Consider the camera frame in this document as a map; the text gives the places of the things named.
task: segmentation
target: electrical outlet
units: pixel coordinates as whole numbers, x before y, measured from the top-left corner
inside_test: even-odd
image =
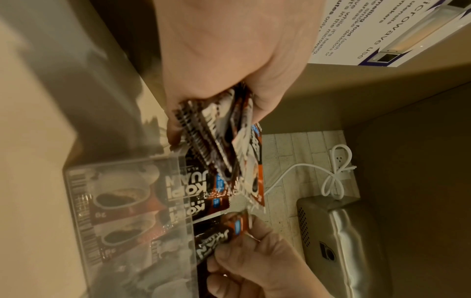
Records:
[[[335,154],[334,154],[334,161],[335,161],[335,168],[339,170],[339,168],[347,161],[347,152],[344,149],[336,149]],[[342,173],[338,174],[338,178],[340,180],[347,180],[351,179],[350,177],[350,170],[348,171],[343,171]]]

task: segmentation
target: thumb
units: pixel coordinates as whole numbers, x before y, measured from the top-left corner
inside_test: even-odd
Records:
[[[262,288],[270,286],[272,261],[266,255],[240,246],[220,244],[214,256],[220,266],[232,274],[250,280]]]

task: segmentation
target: hand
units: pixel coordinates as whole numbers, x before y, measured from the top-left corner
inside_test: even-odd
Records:
[[[180,141],[178,102],[214,96],[240,81],[257,95],[256,123],[309,60],[325,0],[154,0],[169,117]]]
[[[294,248],[254,217],[250,234],[208,258],[208,291],[217,298],[330,298]]]

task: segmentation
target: fingernail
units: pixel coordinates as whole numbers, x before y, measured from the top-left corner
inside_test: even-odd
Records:
[[[214,252],[217,259],[225,260],[229,258],[231,254],[231,247],[229,244],[220,244],[216,247],[216,251]]]

